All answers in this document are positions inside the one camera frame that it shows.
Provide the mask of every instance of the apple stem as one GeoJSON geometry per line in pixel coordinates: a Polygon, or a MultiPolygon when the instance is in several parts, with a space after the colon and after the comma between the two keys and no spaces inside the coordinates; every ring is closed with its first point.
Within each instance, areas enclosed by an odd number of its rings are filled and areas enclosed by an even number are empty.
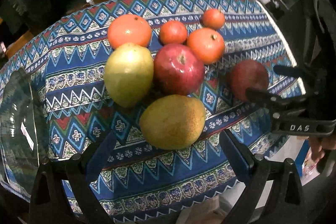
{"type": "Polygon", "coordinates": [[[180,55],[179,57],[179,61],[182,65],[184,65],[184,62],[185,62],[185,58],[184,58],[184,55],[180,55]]]}

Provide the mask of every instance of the orange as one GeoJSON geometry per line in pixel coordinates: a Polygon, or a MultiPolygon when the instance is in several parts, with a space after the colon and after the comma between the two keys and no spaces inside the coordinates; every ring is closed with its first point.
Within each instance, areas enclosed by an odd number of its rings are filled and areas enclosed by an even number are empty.
{"type": "Polygon", "coordinates": [[[123,15],[111,23],[107,38],[114,49],[125,43],[147,47],[152,39],[152,29],[140,16],[123,15]]]}
{"type": "Polygon", "coordinates": [[[218,30],[225,23],[225,16],[218,9],[210,9],[202,15],[202,23],[205,27],[218,30]]]}
{"type": "Polygon", "coordinates": [[[221,34],[210,28],[192,32],[187,39],[187,46],[205,65],[217,62],[225,50],[221,34]]]}
{"type": "Polygon", "coordinates": [[[162,25],[160,30],[160,41],[166,44],[183,44],[188,37],[185,25],[179,21],[169,21],[162,25]]]}

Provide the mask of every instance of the hand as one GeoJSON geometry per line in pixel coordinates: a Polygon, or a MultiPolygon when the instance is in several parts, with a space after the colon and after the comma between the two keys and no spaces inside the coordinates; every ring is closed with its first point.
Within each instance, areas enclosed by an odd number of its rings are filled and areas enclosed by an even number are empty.
{"type": "Polygon", "coordinates": [[[225,216],[211,212],[205,216],[205,218],[200,219],[200,221],[193,224],[221,224],[225,216]]]}
{"type": "Polygon", "coordinates": [[[324,150],[336,150],[336,134],[319,141],[316,137],[309,138],[309,145],[311,147],[311,159],[314,162],[319,162],[324,157],[324,150]]]}

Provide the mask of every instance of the patterned tablecloth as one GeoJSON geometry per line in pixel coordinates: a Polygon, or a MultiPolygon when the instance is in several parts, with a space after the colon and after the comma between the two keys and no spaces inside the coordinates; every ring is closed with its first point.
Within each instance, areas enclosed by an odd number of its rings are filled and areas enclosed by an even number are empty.
{"type": "MultiPolygon", "coordinates": [[[[234,64],[251,58],[262,62],[269,73],[269,90],[283,97],[300,95],[299,80],[276,75],[276,64],[295,65],[284,37],[271,17],[249,0],[113,0],[62,18],[22,48],[1,70],[0,99],[11,73],[20,67],[44,102],[48,123],[49,157],[67,159],[82,153],[90,143],[111,129],[117,144],[97,181],[90,187],[108,214],[119,221],[146,219],[181,210],[222,193],[236,183],[219,133],[227,127],[253,153],[270,156],[287,140],[269,133],[266,109],[243,104],[221,80],[234,64]],[[201,28],[203,11],[218,8],[225,25],[219,30],[226,44],[223,58],[206,66],[206,80],[192,96],[204,103],[207,117],[199,140],[191,147],[164,151],[142,138],[138,120],[148,102],[130,114],[114,107],[103,82],[104,65],[113,49],[107,28],[127,13],[144,17],[152,27],[149,48],[154,56],[160,26],[169,20],[187,25],[188,33],[201,28]]],[[[6,165],[6,187],[29,200],[6,165]]],[[[70,185],[64,189],[73,211],[81,214],[70,185]]]]}

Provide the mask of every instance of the label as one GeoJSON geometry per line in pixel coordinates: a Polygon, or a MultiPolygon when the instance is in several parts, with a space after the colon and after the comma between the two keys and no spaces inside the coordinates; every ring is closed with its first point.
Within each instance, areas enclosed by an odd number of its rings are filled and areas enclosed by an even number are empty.
{"type": "MultiPolygon", "coordinates": [[[[303,130],[303,127],[304,127],[304,132],[307,132],[309,130],[309,126],[310,125],[307,125],[307,126],[302,126],[302,125],[299,125],[299,127],[297,128],[296,131],[302,131],[303,130]]],[[[292,124],[291,125],[291,129],[290,131],[294,131],[296,129],[296,124],[292,124]]]]}
{"type": "Polygon", "coordinates": [[[28,131],[25,128],[25,125],[23,124],[23,122],[21,122],[21,131],[22,131],[23,135],[26,137],[27,142],[28,142],[28,144],[30,146],[30,149],[33,151],[33,149],[34,149],[34,142],[33,142],[32,138],[29,136],[28,131]]]}

